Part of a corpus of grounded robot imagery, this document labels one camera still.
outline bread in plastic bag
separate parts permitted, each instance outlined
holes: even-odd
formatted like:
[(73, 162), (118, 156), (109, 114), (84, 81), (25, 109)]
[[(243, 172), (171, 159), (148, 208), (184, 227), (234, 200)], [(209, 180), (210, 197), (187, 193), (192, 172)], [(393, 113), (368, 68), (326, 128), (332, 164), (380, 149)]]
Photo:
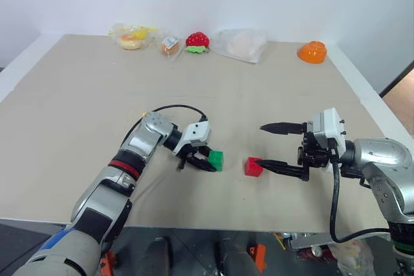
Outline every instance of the bread in plastic bag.
[(126, 50), (136, 50), (148, 46), (154, 28), (134, 24), (117, 23), (109, 30), (116, 44)]
[(259, 62), (266, 45), (266, 31), (250, 28), (222, 30), (210, 40), (213, 52), (249, 63)]
[(328, 247), (338, 260), (338, 269), (342, 275), (375, 276), (373, 253), (365, 240), (350, 240), (343, 244), (330, 244)]

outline orange object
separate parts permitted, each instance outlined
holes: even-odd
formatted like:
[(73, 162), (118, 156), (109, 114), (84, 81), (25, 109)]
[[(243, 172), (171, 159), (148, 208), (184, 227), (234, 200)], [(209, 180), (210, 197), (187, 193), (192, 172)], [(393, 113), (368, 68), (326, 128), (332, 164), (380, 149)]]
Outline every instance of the orange object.
[(99, 272), (102, 276), (114, 276), (114, 265), (116, 257), (113, 252), (108, 251), (99, 262)]
[(325, 60), (326, 53), (326, 47), (322, 42), (311, 41), (298, 50), (298, 57), (302, 61), (319, 64)]
[(254, 247), (250, 247), (250, 255), (253, 257), (254, 263), (256, 264), (260, 273), (263, 273), (267, 267), (265, 262), (266, 246), (257, 244)]

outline orange bowl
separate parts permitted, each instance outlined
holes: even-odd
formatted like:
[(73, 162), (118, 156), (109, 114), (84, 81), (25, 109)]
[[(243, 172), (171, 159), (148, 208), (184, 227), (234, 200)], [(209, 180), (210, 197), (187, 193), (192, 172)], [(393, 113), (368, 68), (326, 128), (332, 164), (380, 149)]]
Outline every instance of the orange bowl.
[(326, 58), (326, 47), (320, 41), (311, 41), (298, 50), (298, 57), (302, 61), (312, 64), (320, 64)]

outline red block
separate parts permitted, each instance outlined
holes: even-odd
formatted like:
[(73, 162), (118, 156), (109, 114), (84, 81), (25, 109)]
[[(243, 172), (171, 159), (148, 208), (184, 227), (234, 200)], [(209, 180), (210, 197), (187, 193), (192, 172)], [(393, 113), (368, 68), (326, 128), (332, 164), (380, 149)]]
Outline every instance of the red block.
[(245, 175), (258, 177), (263, 171), (263, 167), (257, 165), (255, 161), (261, 160), (261, 158), (248, 158), (245, 163)]

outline packaged food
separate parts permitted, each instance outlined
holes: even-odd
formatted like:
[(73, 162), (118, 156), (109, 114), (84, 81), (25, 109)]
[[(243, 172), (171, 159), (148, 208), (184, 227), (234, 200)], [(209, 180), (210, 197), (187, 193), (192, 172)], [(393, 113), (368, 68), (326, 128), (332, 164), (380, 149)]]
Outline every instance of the packaged food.
[(176, 60), (185, 46), (182, 39), (166, 29), (158, 29), (155, 32), (155, 44), (162, 55), (170, 61)]
[(264, 30), (227, 29), (211, 38), (210, 49), (229, 58), (257, 63), (267, 45)]
[(155, 28), (117, 23), (109, 30), (109, 35), (120, 47), (126, 50), (136, 50), (148, 46), (150, 34), (154, 31)]

